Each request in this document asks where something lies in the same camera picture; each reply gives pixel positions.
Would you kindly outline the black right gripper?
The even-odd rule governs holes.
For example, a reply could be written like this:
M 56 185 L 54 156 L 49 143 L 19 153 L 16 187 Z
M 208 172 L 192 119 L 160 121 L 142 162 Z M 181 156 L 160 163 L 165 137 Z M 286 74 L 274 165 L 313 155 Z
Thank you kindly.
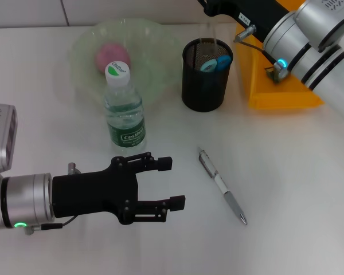
M 276 0 L 197 0 L 209 17 L 224 14 L 232 17 L 241 26 L 254 25 L 254 37 L 266 37 L 273 27 L 289 13 Z

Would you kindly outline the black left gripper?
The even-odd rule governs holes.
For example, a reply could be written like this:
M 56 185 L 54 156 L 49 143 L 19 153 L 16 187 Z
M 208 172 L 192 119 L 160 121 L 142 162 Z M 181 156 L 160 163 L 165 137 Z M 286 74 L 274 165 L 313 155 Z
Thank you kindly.
M 150 152 L 114 157 L 102 171 L 55 176 L 52 207 L 56 218 L 109 212 L 122 225 L 166 222 L 167 212 L 182 211 L 185 196 L 160 201 L 138 201 L 137 173 L 170 171 L 171 157 L 154 158 Z

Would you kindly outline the blue teal scissors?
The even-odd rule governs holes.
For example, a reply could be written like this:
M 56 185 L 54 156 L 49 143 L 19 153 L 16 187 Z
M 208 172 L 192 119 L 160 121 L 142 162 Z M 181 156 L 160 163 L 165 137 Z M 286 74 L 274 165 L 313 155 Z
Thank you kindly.
M 216 59 L 211 59 L 205 62 L 201 67 L 200 71 L 210 73 L 210 72 L 219 72 L 224 70 L 232 62 L 232 58 L 229 55 L 223 55 Z

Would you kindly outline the white grey ballpoint pen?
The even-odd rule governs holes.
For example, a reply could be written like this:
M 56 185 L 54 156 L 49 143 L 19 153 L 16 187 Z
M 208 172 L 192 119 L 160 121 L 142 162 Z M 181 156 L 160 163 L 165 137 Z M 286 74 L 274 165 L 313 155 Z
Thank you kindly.
M 247 225 L 248 224 L 247 218 L 242 208 L 236 201 L 236 198 L 234 197 L 233 193 L 224 182 L 222 176 L 217 171 L 216 167 L 214 166 L 213 162 L 211 161 L 206 151 L 200 147 L 198 147 L 198 160 L 200 161 L 200 163 L 202 164 L 202 166 L 204 167 L 205 171 L 208 173 L 210 178 L 212 178 L 212 180 L 220 189 L 225 201 L 227 202 L 228 206 L 233 211 L 235 216 L 238 219 L 240 219 L 243 224 Z

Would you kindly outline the clear green-label water bottle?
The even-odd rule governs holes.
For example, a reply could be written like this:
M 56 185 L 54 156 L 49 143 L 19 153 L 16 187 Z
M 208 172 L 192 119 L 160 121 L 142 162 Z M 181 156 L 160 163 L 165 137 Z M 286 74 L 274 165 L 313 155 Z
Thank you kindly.
M 146 141 L 143 101 L 123 61 L 110 62 L 105 68 L 105 119 L 114 149 L 121 155 L 143 150 Z

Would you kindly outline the pink peach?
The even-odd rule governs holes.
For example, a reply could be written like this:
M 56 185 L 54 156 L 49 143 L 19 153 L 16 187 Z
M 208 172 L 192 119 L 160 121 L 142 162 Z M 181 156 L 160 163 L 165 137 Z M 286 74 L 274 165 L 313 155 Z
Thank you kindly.
M 106 66 L 114 61 L 121 61 L 131 67 L 131 59 L 126 48 L 115 42 L 104 44 L 95 55 L 95 65 L 101 74 L 104 74 Z

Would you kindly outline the green glass fruit plate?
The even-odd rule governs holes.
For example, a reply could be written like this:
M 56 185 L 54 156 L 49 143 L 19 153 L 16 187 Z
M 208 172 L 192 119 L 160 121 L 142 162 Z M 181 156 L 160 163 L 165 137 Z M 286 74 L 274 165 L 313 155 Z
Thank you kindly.
M 145 107 L 180 84 L 182 44 L 170 29 L 147 19 L 112 19 L 84 32 L 68 54 L 73 86 L 99 106 L 104 103 L 107 82 L 95 58 L 101 47 L 110 43 L 117 43 L 128 52 L 131 78 Z

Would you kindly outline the black mesh pen holder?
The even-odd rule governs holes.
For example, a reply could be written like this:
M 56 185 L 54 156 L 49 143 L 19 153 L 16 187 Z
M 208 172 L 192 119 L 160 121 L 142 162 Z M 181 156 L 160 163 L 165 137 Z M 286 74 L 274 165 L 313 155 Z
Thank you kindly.
M 188 43 L 182 53 L 182 101 L 197 112 L 210 112 L 217 109 L 224 101 L 230 66 L 219 72 L 202 72 L 200 67 L 211 59 L 229 55 L 233 61 L 230 47 L 217 40 L 218 53 L 204 56 L 199 38 Z

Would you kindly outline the yellow plastic bin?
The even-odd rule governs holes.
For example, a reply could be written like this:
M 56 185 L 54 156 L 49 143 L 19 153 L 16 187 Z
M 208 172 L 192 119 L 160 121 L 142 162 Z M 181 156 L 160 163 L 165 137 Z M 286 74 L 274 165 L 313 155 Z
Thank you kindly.
M 294 76 L 281 82 L 269 76 L 272 63 L 258 50 L 263 43 L 253 35 L 236 43 L 236 60 L 248 106 L 257 110 L 316 108 L 324 102 Z

